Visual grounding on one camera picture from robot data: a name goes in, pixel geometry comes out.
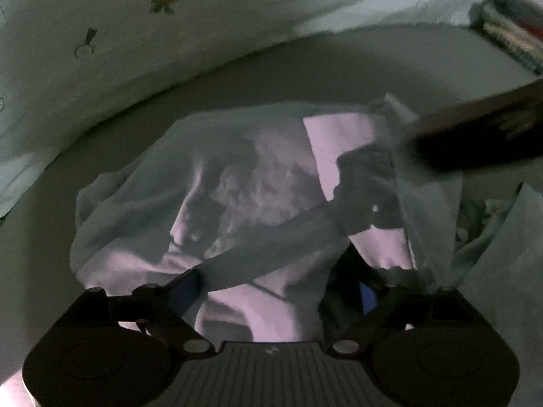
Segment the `white bedsheet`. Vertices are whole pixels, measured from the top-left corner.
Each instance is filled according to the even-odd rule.
[[[400,201],[395,199],[397,167],[390,169],[398,151],[387,146],[394,141],[391,132],[409,120],[406,111],[387,97],[366,106],[283,103],[179,120],[132,164],[101,175],[79,194],[71,268],[86,287],[120,295],[144,283],[166,284],[200,265],[210,292],[185,320],[215,346],[224,340],[315,340],[322,336],[317,308],[330,269],[353,234],[350,204],[370,194],[370,201],[377,200],[372,207],[382,209],[357,211],[357,220],[366,213],[362,220],[373,222],[374,232],[367,235],[373,248],[363,254],[393,282],[433,286],[437,276],[428,280],[427,271],[409,283],[401,273],[416,275],[415,259],[433,261],[418,246],[410,249],[406,232],[415,240],[423,228],[412,218],[404,225],[409,209],[400,205],[423,187],[408,186]],[[350,134],[330,132],[318,139],[322,130],[331,131],[330,121],[338,125],[336,131],[348,126]],[[359,136],[366,138],[357,141]],[[352,150],[344,157],[355,158],[338,165],[340,176],[346,176],[341,185],[348,187],[336,189],[329,203],[330,183],[319,166],[323,158],[336,166],[332,148],[338,139],[344,150]],[[365,190],[357,183],[361,179]],[[441,182],[434,186],[447,196],[455,219],[461,180],[446,183],[449,190]],[[375,195],[380,187],[385,195]],[[435,231],[443,230],[441,254],[447,255],[450,245],[452,257],[454,225],[447,234],[446,219],[430,208],[418,212],[434,220]],[[399,265],[399,275],[394,258],[386,255],[390,249],[408,259]]]
[[[482,0],[0,0],[0,217],[93,125],[235,58],[321,32],[468,25]]]

